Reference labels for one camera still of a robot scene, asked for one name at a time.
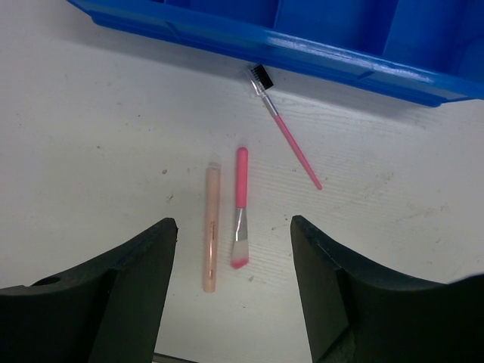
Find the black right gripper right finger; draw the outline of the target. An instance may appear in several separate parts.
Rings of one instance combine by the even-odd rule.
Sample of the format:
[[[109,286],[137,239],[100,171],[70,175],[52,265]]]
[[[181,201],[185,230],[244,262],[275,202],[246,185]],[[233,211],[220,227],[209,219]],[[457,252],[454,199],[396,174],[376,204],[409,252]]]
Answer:
[[[314,362],[481,362],[483,277],[449,284],[387,268],[302,216],[293,262]]]

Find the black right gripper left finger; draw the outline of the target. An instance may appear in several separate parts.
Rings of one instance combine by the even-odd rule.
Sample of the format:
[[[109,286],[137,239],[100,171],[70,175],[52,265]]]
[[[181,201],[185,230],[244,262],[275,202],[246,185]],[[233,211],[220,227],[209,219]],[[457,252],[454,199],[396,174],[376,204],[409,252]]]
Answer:
[[[1,290],[3,362],[150,362],[175,256],[166,218],[80,265]]]

